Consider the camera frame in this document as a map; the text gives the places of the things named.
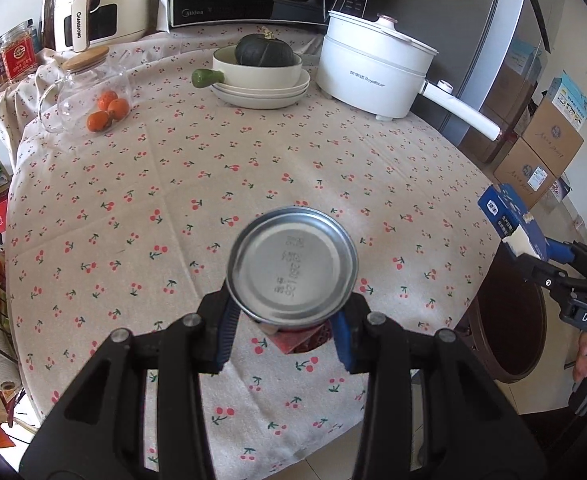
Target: white electric pot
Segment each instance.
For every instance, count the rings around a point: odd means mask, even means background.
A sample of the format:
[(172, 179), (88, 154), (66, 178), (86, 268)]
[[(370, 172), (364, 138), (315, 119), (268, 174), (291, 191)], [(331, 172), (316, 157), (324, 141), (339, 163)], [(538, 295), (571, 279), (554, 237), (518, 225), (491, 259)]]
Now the white electric pot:
[(396, 20), (380, 16), (368, 22), (333, 10), (329, 14), (316, 76), (322, 90), (380, 120), (403, 118), (422, 94), (489, 139), (498, 138), (499, 126), (453, 97), (449, 83), (425, 80), (438, 52), (395, 30)]

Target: refrigerator door handle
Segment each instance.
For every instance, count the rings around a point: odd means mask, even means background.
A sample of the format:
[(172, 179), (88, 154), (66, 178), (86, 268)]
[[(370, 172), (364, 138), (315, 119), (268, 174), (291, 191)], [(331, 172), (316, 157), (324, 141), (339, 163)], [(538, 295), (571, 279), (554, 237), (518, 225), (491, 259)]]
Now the refrigerator door handle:
[(538, 28), (540, 29), (540, 35), (542, 36), (542, 43), (544, 49), (551, 54), (551, 45), (549, 44), (549, 35), (547, 34), (547, 27), (544, 24), (544, 16), (542, 15), (542, 9), (538, 0), (529, 0), (533, 7), (533, 13), (535, 19), (538, 22)]

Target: cream air fryer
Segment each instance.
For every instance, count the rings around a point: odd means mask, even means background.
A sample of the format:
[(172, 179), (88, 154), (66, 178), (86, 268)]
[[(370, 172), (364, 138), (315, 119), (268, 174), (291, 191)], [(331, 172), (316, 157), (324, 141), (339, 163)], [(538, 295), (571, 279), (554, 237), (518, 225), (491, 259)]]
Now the cream air fryer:
[(89, 46), (142, 38), (149, 0), (56, 0), (56, 50), (81, 52)]

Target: pumpkin stem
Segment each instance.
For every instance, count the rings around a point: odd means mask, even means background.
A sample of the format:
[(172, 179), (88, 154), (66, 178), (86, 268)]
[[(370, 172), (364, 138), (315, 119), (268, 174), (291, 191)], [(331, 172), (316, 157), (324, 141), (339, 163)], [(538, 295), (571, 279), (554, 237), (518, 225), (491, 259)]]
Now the pumpkin stem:
[(262, 32), (265, 35), (265, 38), (267, 38), (267, 40), (275, 40), (276, 36), (273, 34), (273, 32), (271, 32), (267, 27), (263, 27), (260, 32)]

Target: white plate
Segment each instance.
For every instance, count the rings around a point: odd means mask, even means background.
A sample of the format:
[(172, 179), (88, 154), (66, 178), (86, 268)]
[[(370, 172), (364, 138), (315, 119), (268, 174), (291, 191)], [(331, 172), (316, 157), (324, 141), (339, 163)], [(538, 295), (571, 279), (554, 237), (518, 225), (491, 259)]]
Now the white plate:
[(214, 86), (211, 87), (212, 92), (226, 103), (238, 106), (240, 108), (252, 108), (253, 110), (275, 110), (276, 108), (285, 108), (302, 99), (306, 93), (302, 91), (298, 95), (291, 97), (282, 97), (278, 99), (265, 99), (264, 97), (243, 97), (238, 95), (227, 94), (221, 89)]
[(234, 94), (239, 96), (291, 97), (292, 95), (298, 95), (300, 92), (304, 92), (309, 86), (310, 80), (311, 76), (309, 76), (309, 72), (302, 70), (298, 82), (291, 88), (254, 89), (230, 86), (225, 85), (224, 83), (215, 83), (214, 86), (221, 89), (223, 92), (226, 92), (227, 94)]
[(238, 97), (247, 97), (250, 99), (284, 99), (287, 97), (294, 97), (296, 95), (300, 95), (301, 93), (305, 93), (307, 91), (307, 88), (309, 88), (309, 83), (307, 83), (307, 85), (304, 85), (302, 87), (297, 87), (296, 90), (282, 92), (282, 94), (277, 94), (277, 95), (255, 95), (255, 94), (249, 94), (249, 93), (245, 93), (245, 92), (237, 92), (237, 91), (233, 91), (233, 90), (219, 88), (219, 86), (217, 84), (213, 85), (212, 88), (218, 88), (218, 90), (221, 91), (223, 94), (229, 94), (229, 95), (234, 95), (234, 96), (238, 96)]

